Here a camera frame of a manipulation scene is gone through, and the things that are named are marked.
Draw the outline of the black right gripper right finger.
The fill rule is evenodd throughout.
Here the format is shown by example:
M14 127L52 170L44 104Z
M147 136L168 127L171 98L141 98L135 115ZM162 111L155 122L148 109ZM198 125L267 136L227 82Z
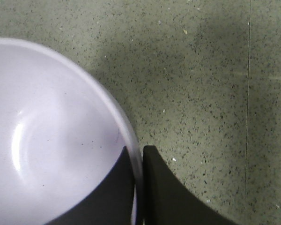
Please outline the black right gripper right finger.
M232 225L177 179L154 145L143 148L145 224Z

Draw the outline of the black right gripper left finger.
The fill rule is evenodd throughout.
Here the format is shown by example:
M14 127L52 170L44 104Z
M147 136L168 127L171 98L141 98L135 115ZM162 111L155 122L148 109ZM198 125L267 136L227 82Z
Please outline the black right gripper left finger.
M50 225L130 225L134 176L126 147L102 182L79 204Z

